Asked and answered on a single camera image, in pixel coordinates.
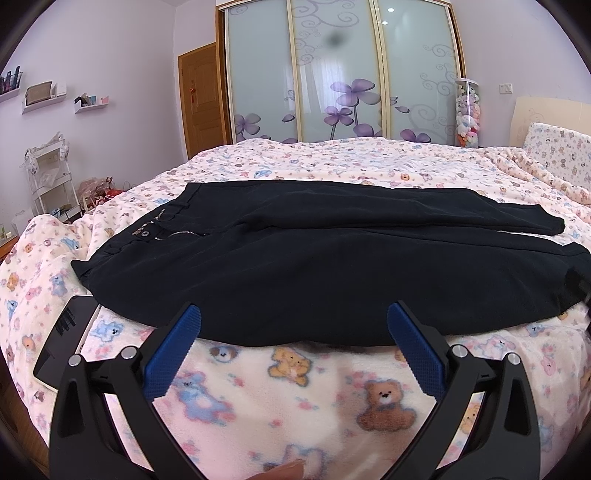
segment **headboard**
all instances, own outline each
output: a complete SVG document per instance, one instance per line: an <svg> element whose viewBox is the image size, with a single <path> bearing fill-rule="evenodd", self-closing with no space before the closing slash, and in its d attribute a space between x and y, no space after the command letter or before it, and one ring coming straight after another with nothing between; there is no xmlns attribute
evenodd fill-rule
<svg viewBox="0 0 591 480"><path fill-rule="evenodd" d="M557 98L518 97L511 121L509 145L523 147L533 122L558 125L591 135L591 105Z"/></svg>

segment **light switch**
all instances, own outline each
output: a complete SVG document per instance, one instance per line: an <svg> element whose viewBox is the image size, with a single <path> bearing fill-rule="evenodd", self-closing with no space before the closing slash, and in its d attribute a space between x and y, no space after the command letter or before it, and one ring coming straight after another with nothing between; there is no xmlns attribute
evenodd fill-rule
<svg viewBox="0 0 591 480"><path fill-rule="evenodd" d="M512 83L500 83L499 84L499 93L502 95L513 93L513 84Z"/></svg>

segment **pink blanket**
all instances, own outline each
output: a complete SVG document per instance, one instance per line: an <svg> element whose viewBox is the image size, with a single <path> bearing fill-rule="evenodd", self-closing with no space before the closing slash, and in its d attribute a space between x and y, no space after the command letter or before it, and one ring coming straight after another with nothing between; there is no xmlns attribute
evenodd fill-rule
<svg viewBox="0 0 591 480"><path fill-rule="evenodd" d="M35 380L33 366L68 299L86 293L70 260L89 258L110 236L179 195L188 181L467 187L500 202L539 203L566 221L564 233L552 240L590 248L591 210L569 198L569 192L552 188L547 177L536 179L538 166L519 149L467 150L382 138L292 145L252 139L203 152L72 226L51 216L35 218L0 266L2 352L34 425L48 441L55 393ZM259 301L266 295L260 292ZM306 292L294 297L306 301ZM590 410L591 342L584 314L579 305L536 324L449 339L478 356L521 355L534 390L542 474L562 456ZM140 345L149 334L150 328L103 309L83 355L90 361L109 358L124 346ZM396 408L376 414L379 398ZM154 404L211 480L243 480L296 458L306 459L309 479L377 480L409 444L434 400L421 392L395 347L239 348L197 340L168 394ZM147 466L116 400L110 398L109 405L131 458ZM461 451L478 405L475 396L444 463Z"/></svg>

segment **sliding wardrobe door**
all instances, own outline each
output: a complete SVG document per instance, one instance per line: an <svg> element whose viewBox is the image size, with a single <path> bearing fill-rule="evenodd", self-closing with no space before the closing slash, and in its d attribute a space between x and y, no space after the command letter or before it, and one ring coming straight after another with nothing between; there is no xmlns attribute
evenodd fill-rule
<svg viewBox="0 0 591 480"><path fill-rule="evenodd" d="M368 0L290 0L304 142L381 135L381 91Z"/></svg>
<svg viewBox="0 0 591 480"><path fill-rule="evenodd" d="M374 1L388 65L390 138L453 145L460 61L449 5Z"/></svg>
<svg viewBox="0 0 591 480"><path fill-rule="evenodd" d="M233 140L296 142L296 104L285 0L225 10L226 70Z"/></svg>

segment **wardrobe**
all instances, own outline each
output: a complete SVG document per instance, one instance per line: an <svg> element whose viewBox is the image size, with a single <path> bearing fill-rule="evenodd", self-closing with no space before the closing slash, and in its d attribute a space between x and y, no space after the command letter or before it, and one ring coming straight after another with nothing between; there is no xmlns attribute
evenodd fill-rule
<svg viewBox="0 0 591 480"><path fill-rule="evenodd" d="M236 1L216 26L227 142L454 144L465 67L447 2Z"/></svg>

